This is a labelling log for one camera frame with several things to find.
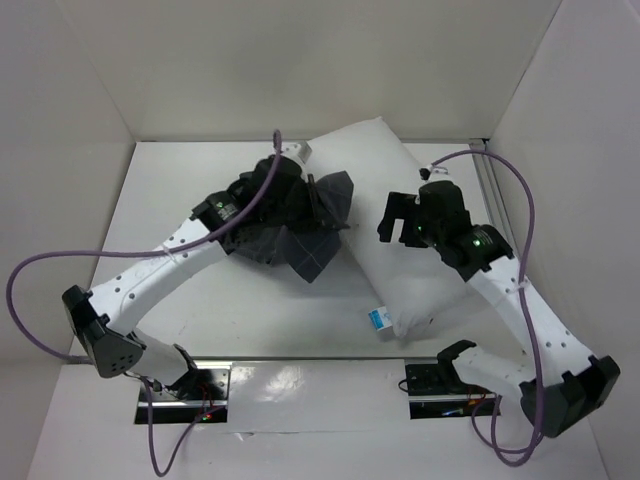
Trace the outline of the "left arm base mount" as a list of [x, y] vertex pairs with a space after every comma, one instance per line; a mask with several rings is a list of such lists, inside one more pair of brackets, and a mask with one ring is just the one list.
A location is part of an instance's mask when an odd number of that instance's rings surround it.
[[187, 425], [195, 418], [203, 424], [227, 422], [231, 363], [198, 360], [196, 366], [195, 384], [185, 393], [159, 384], [151, 386], [155, 425]]

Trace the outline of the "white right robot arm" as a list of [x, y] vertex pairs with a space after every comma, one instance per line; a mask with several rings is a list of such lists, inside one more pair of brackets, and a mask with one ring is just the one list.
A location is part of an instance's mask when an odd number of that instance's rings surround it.
[[437, 356], [441, 388], [457, 392], [476, 385], [508, 398], [548, 438], [603, 405], [620, 376], [618, 364], [610, 356], [596, 357], [570, 332], [522, 275], [499, 231], [472, 222], [457, 185], [441, 180], [415, 194], [389, 193], [377, 227], [380, 241], [390, 242], [396, 221], [403, 223], [400, 243], [434, 249], [496, 310], [533, 363], [527, 367], [461, 340]]

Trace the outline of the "white pillow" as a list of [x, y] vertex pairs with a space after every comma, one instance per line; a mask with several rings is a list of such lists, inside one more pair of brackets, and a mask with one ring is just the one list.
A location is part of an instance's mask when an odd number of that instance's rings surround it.
[[354, 184], [349, 227], [341, 238], [375, 295], [359, 308], [359, 319], [368, 322], [370, 311], [384, 307], [391, 320], [385, 337], [478, 341], [491, 319], [484, 299], [434, 248], [401, 243], [404, 220], [395, 220], [390, 241], [381, 241], [378, 233], [390, 193], [417, 194], [423, 184], [420, 169], [466, 147], [403, 143], [381, 118], [316, 137], [309, 145], [310, 173], [321, 178], [345, 171]]

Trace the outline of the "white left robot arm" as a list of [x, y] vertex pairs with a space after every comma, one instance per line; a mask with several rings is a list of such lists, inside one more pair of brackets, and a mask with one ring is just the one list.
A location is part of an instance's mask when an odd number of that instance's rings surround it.
[[103, 378], [131, 373], [184, 399], [202, 381], [191, 355], [138, 325], [165, 297], [230, 255], [260, 264], [281, 260], [313, 282], [341, 246], [348, 210], [332, 200], [339, 172], [320, 179], [271, 155], [228, 188], [209, 194], [160, 246], [111, 280], [66, 290], [74, 335]]

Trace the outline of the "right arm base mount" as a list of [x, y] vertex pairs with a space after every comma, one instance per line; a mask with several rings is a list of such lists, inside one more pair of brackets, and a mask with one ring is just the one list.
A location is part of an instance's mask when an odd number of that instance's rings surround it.
[[408, 396], [412, 420], [491, 416], [495, 395], [468, 384], [447, 383], [436, 363], [406, 363], [398, 388]]

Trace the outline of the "dark grey checked pillowcase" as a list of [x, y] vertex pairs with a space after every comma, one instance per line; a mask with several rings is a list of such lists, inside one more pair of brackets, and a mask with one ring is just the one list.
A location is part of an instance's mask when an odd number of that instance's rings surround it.
[[260, 264], [288, 264], [303, 280], [313, 282], [340, 250], [347, 229], [354, 184], [345, 171], [315, 179], [328, 226], [318, 225], [312, 210], [301, 220], [280, 225], [243, 222], [221, 240], [229, 253]]

